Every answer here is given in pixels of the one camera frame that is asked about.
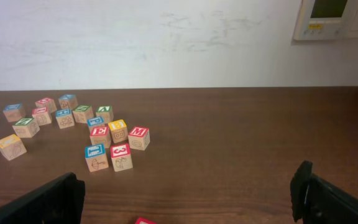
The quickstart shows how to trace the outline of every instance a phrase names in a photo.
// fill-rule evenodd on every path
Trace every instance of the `wooden block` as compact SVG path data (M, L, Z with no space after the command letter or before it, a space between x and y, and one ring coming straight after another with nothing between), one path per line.
M135 224L156 224L156 223L140 217L136 220Z
M114 143L128 139L127 124L123 119L109 123L111 138Z
M19 138L32 138L40 131L40 126L34 118L22 118L13 125L13 130Z
M105 127L102 117L95 117L88 120L89 131L92 131L93 128L96 127Z
M80 105L73 110L75 122L87 123L87 120L93 118L93 110L90 105Z
M96 111L96 116L101 116L105 124L110 123L114 117L112 106L100 106Z
M111 145L110 131L108 127L97 127L91 131L92 145L103 144L105 149L108 149Z
M18 121L25 117L25 111L21 103L6 106L4 114L8 122Z
M59 98L59 104L62 110L73 110L78 106L77 97L74 94L66 94Z
M56 120L59 124L59 128L68 128L74 126L74 118L70 109L64 109L56 111Z
M0 140L0 152L7 159L12 160L27 152L22 141L12 134Z
M128 134L128 140L131 149L146 150L150 143L150 130L135 126Z
M52 115L50 115L47 107L32 110L32 117L35 118L39 126L52 123Z
M104 150L103 144L86 147L85 160L90 172L109 167L109 162L107 161L106 151Z
M56 103L54 99L44 98L35 102L37 108L47 107L49 113L53 113L57 110Z
M111 161L114 171L122 171L133 168L131 150L129 149L128 143L111 146Z

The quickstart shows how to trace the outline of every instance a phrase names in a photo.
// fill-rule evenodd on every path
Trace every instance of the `red number 3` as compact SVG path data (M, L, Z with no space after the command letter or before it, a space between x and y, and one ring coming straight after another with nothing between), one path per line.
M116 149L114 150L114 153L119 154L120 152L125 152L125 151L127 151L127 149Z

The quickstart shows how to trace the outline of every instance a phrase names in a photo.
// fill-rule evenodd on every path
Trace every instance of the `toy block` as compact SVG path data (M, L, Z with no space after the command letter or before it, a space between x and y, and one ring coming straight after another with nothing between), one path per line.
M49 113L53 113L57 110L56 103L54 99L44 98L35 102L37 108L47 107Z
M150 130L135 126L128 134L131 149L146 150L150 143Z
M21 103L6 106L4 114L8 122L18 121L25 117L25 111Z
M93 128L96 127L105 127L102 117L95 117L88 120L89 131L92 131Z
M135 224L156 224L155 222L149 221L145 218L138 218Z
M73 110L78 106L77 97L74 94L66 94L59 98L59 104L62 110Z
M103 144L105 149L108 149L111 145L110 131L108 127L97 127L91 131L92 145Z
M110 123L114 117L112 106L100 106L96 111L96 116L101 116L105 124Z
M131 150L129 149L128 143L118 146L111 146L110 150L114 171L118 172L134 167L132 165Z
M23 142L15 135L12 134L0 140L0 152L7 159L12 160L27 152Z
M34 118L22 118L13 124L13 130L19 138L32 138L40 131L40 126Z
M52 123L52 115L50 115L47 107L32 110L32 117L35 118L39 126Z
M90 105L80 105L73 110L75 122L86 124L87 120L93 118L93 110Z
M103 144L85 147L85 160L90 172L109 167Z
M68 128L74 126L74 118L70 109L64 109L56 111L56 120L59 124L59 128Z
M128 139L127 124L123 119L109 123L111 138L114 143Z

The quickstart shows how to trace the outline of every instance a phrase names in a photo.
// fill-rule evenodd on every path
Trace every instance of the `brown table surface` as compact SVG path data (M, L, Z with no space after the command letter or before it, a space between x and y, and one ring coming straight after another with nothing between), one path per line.
M79 104L113 105L128 128L150 128L134 168L90 173L85 124L59 129L56 119L27 153L0 153L0 206L74 172L86 184L82 223L293 223L290 181L303 160L314 173L358 198L358 89L207 88L0 91L0 139L13 134L2 113L65 93Z

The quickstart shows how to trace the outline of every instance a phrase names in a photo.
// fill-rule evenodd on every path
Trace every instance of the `yellow block top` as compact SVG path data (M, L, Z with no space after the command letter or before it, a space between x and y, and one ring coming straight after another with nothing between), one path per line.
M19 137L17 137L15 134L12 134L0 140L0 148L5 148L6 146L10 146L11 144L17 141L20 141Z
M109 123L109 127L111 131L120 129L120 128L125 128L127 125L125 124L124 120L118 120L118 121L113 121Z

